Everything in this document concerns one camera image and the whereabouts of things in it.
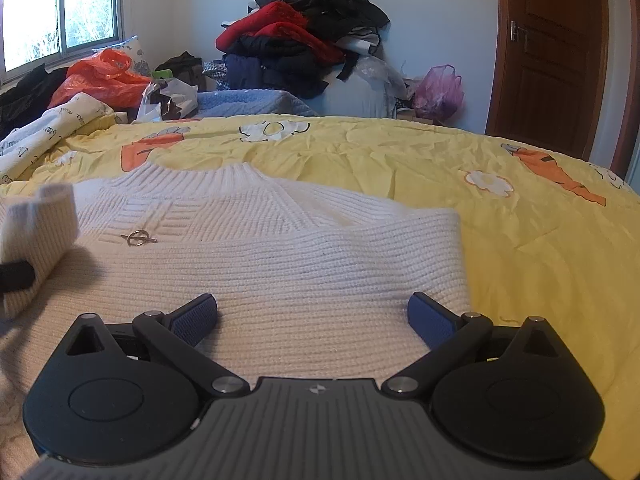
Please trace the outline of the cream knit sweater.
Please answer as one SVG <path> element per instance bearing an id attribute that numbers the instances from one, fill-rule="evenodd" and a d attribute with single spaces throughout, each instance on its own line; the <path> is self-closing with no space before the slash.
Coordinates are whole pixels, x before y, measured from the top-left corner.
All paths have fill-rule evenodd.
<path id="1" fill-rule="evenodd" d="M 406 319 L 424 292 L 470 300 L 451 209 L 265 176 L 152 164 L 116 179 L 45 184 L 1 203 L 1 257 L 38 280 L 1 304 L 1 474 L 34 460 L 25 393 L 73 320 L 125 323 L 211 294 L 202 351 L 250 382 L 266 375 L 384 380 L 424 355 Z"/>

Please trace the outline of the black clothes by window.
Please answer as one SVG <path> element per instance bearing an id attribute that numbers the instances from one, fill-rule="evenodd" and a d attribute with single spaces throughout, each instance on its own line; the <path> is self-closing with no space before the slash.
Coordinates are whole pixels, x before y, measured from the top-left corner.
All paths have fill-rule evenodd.
<path id="1" fill-rule="evenodd" d="M 0 96 L 1 139 L 14 129 L 38 119 L 48 108 L 54 92 L 66 79 L 67 68 L 48 72 L 43 64 L 26 74 L 13 88 Z"/>

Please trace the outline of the pile of dark red clothes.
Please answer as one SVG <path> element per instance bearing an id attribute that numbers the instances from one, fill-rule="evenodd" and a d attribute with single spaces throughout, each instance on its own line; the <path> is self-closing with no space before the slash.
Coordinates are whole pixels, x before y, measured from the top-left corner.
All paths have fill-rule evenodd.
<path id="1" fill-rule="evenodd" d="M 375 55 L 390 18 L 370 0 L 252 0 L 244 18 L 224 25 L 215 46 L 231 90 L 281 90 L 321 96 L 326 74 L 339 80 Z"/>

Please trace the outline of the white text print quilt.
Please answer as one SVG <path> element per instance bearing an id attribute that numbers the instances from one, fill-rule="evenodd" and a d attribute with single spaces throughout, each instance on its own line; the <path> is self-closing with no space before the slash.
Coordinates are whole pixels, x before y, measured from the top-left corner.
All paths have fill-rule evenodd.
<path id="1" fill-rule="evenodd" d="M 80 92 L 66 103 L 46 110 L 34 122 L 14 129 L 1 141 L 1 183 L 15 181 L 58 142 L 103 118 L 114 122 L 114 110 Z"/>

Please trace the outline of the yellow carrot print bedsheet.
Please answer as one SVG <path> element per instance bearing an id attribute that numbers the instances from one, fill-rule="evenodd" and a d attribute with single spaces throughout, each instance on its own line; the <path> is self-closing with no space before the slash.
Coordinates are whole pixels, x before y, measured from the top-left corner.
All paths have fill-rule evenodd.
<path id="1" fill-rule="evenodd" d="M 265 176 L 451 209 L 467 311 L 499 325 L 543 316 L 605 405 L 593 461 L 639 471 L 639 197 L 580 159 L 495 136 L 393 119 L 238 116 L 117 125 L 97 119 L 50 148 L 7 197 L 116 179 L 144 164 Z"/>

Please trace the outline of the orange plastic bag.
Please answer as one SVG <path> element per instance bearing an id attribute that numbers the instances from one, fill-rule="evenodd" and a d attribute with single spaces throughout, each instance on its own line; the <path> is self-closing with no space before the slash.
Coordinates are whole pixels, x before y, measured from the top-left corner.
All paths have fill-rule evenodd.
<path id="1" fill-rule="evenodd" d="M 134 73 L 131 66 L 129 55 L 111 48 L 82 58 L 67 69 L 49 108 L 68 102 L 78 93 L 88 94 L 114 110 L 137 108 L 151 78 Z"/>

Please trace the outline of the white grey plastic bag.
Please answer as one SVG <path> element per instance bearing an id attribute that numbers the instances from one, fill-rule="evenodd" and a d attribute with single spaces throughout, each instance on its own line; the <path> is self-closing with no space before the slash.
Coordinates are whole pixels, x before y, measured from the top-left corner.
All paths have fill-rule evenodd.
<path id="1" fill-rule="evenodd" d="M 177 78 L 155 79 L 143 91 L 136 122 L 186 119 L 198 111 L 198 87 Z"/>

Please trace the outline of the floral pillow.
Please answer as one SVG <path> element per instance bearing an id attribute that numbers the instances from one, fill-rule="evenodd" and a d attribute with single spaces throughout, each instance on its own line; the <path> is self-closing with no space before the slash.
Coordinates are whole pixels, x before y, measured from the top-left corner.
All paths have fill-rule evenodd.
<path id="1" fill-rule="evenodd" d="M 96 63 L 98 70 L 107 78 L 114 79 L 120 76 L 151 78 L 151 67 L 137 36 L 132 36 L 118 44 L 94 49 L 90 60 Z"/>

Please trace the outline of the pink plastic bag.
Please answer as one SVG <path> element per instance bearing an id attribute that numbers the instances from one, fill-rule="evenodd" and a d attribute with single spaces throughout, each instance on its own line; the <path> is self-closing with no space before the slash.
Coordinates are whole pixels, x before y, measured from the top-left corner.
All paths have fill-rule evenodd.
<path id="1" fill-rule="evenodd" d="M 432 67 L 414 92 L 416 116 L 433 122 L 446 122 L 462 107 L 462 77 L 450 64 Z"/>

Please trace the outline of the brown wooden door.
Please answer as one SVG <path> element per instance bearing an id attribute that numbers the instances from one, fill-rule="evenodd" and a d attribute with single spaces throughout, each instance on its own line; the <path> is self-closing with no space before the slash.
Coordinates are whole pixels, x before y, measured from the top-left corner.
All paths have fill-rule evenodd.
<path id="1" fill-rule="evenodd" d="M 608 0 L 498 0 L 492 136 L 587 158 L 608 62 Z"/>

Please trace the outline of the window with grey frame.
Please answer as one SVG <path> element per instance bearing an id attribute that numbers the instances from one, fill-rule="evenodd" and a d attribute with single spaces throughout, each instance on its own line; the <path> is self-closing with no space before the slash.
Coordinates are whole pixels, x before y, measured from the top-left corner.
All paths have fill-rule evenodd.
<path id="1" fill-rule="evenodd" d="M 1 0 L 1 81 L 122 39 L 122 0 Z"/>

